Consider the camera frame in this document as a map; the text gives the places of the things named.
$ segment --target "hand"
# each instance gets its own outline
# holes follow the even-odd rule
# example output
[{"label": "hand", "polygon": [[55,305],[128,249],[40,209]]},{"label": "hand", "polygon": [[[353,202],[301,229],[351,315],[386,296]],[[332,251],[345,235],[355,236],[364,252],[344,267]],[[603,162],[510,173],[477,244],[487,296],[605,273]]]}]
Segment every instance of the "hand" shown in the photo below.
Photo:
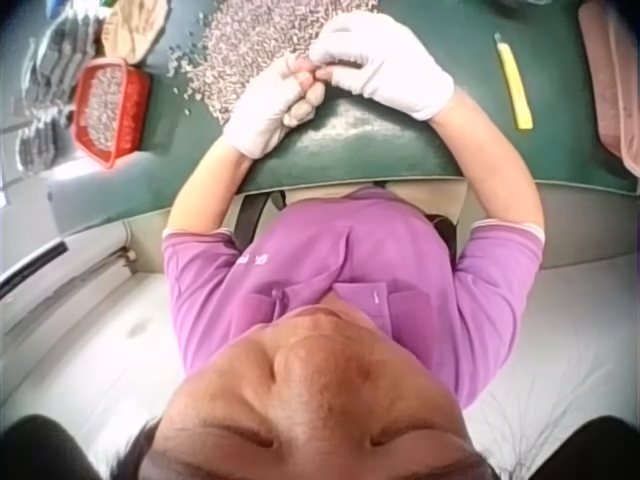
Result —
[{"label": "hand", "polygon": [[254,78],[236,104],[223,137],[251,159],[273,150],[286,133],[315,116],[324,85],[313,78],[315,66],[286,55]]},{"label": "hand", "polygon": [[[311,46],[316,78],[428,120],[455,90],[451,76],[418,38],[388,15],[351,12],[329,21]],[[331,65],[350,62],[362,65]]]}]

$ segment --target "yellow pen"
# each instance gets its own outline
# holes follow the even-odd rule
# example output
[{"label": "yellow pen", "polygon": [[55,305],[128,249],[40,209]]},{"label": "yellow pen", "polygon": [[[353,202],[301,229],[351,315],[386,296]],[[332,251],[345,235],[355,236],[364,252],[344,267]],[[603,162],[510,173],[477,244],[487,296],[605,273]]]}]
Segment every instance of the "yellow pen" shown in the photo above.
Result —
[{"label": "yellow pen", "polygon": [[507,77],[511,102],[516,115],[516,125],[519,130],[531,130],[533,129],[533,115],[531,115],[527,94],[513,51],[507,43],[502,41],[502,36],[499,33],[496,33],[494,38],[502,61],[502,69]]}]

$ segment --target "shirt sleeve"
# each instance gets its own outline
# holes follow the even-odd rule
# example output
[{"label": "shirt sleeve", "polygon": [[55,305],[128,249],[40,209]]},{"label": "shirt sleeve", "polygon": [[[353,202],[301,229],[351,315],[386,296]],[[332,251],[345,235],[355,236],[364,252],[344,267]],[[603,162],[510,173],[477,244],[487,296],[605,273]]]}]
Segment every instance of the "shirt sleeve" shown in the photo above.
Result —
[{"label": "shirt sleeve", "polygon": [[231,233],[219,230],[198,235],[166,231],[163,239],[165,274],[171,317],[183,364],[190,370],[207,337],[216,334],[213,311],[217,293],[240,257]]},{"label": "shirt sleeve", "polygon": [[461,321],[458,398],[470,405],[513,348],[542,262],[544,232],[485,221],[474,226],[454,274]]}]

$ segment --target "pink shirt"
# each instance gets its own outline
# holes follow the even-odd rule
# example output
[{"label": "pink shirt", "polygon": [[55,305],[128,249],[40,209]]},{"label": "pink shirt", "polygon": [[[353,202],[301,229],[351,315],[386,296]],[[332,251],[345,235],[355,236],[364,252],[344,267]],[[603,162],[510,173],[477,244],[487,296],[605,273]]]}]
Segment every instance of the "pink shirt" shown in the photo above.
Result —
[{"label": "pink shirt", "polygon": [[535,228],[487,221],[452,268],[422,213],[377,188],[287,207],[243,253],[226,231],[169,232],[165,270],[185,369],[333,291],[466,407],[511,352],[543,244]]}]

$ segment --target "green work surface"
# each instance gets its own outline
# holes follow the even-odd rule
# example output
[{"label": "green work surface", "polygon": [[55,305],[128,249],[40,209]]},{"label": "green work surface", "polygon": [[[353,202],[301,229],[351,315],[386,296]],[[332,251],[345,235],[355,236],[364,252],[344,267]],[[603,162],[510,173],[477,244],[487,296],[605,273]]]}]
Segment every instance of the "green work surface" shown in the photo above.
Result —
[{"label": "green work surface", "polygon": [[[112,171],[65,180],[51,176],[52,205],[62,233],[169,207],[220,135],[206,106],[173,93],[175,86],[184,91],[186,79],[164,75],[168,46],[188,44],[189,30],[200,28],[197,13],[212,8],[210,1],[190,1],[188,7],[184,3],[174,7],[165,35],[145,66],[155,75],[142,152]],[[565,0],[498,11],[490,0],[383,0],[380,9],[416,32],[514,142],[538,181],[634,194],[636,179],[598,140],[577,21],[579,4]],[[493,40],[498,31],[519,63],[534,115],[533,131],[515,127]],[[455,162],[428,126],[331,89],[311,123],[256,162],[242,191],[457,176]]]}]

